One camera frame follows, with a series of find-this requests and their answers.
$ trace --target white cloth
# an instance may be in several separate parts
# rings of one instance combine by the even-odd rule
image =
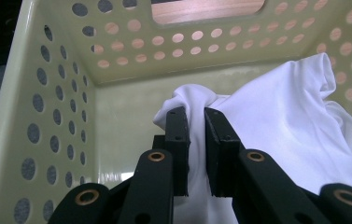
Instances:
[[[190,126],[189,198],[175,199],[175,223],[237,223],[231,199],[211,197],[205,171],[204,107],[225,114],[246,148],[269,153],[298,185],[316,194],[329,183],[352,186],[352,117],[325,98],[335,91],[325,53],[288,62],[231,96],[200,85],[175,90],[154,123],[185,106]]]

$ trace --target plastic basket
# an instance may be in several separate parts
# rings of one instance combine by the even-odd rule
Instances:
[[[352,1],[267,0],[254,15],[169,25],[147,0],[110,2],[23,1],[0,92],[0,223],[44,223],[72,187],[117,185],[182,84],[231,94],[327,51],[331,99],[352,115]]]

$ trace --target beige plastic basket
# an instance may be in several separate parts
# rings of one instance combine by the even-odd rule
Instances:
[[[322,51],[331,99],[352,115],[352,1],[266,0],[254,15],[171,24],[148,0],[23,1],[0,93],[0,223],[45,223],[71,188],[130,175],[176,87],[230,94]]]

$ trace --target laundry basket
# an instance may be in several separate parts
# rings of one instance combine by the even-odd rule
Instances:
[[[352,1],[266,0],[253,15],[169,24],[152,15],[148,0],[23,1],[0,92],[0,223],[45,223],[71,188],[130,176],[182,84],[231,94],[326,51],[331,99],[352,115]]]

